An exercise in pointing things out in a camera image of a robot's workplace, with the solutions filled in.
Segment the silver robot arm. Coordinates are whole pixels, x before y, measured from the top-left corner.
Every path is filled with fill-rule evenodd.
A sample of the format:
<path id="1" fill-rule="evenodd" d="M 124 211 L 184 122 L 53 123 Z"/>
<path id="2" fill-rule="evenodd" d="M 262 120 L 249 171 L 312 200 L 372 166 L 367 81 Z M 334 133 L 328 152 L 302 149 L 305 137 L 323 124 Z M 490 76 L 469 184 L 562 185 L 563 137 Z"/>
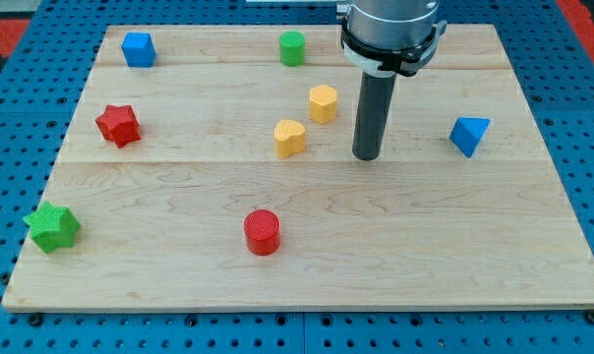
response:
<path id="1" fill-rule="evenodd" d="M 341 20 L 345 57 L 375 78 L 413 77 L 436 54 L 447 21 L 438 0 L 349 0 Z"/>

